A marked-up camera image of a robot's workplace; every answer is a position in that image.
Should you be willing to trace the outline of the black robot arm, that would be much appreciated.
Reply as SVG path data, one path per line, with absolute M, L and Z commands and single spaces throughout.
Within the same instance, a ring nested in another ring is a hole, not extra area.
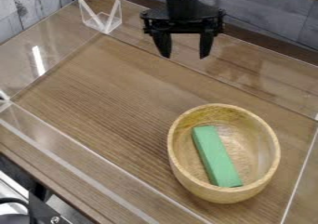
M 201 59 L 210 55 L 214 38 L 224 33 L 226 12 L 201 0 L 166 0 L 166 6 L 141 12 L 144 32 L 150 35 L 164 57 L 170 58 L 172 36 L 178 33 L 198 34 Z

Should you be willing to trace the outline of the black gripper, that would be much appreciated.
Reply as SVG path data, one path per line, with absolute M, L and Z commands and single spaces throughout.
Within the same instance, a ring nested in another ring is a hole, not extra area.
M 210 55 L 214 34 L 224 31 L 225 11 L 201 0 L 166 0 L 162 7 L 141 13 L 145 33 L 152 34 L 164 57 L 170 58 L 170 33 L 201 33 L 201 59 Z

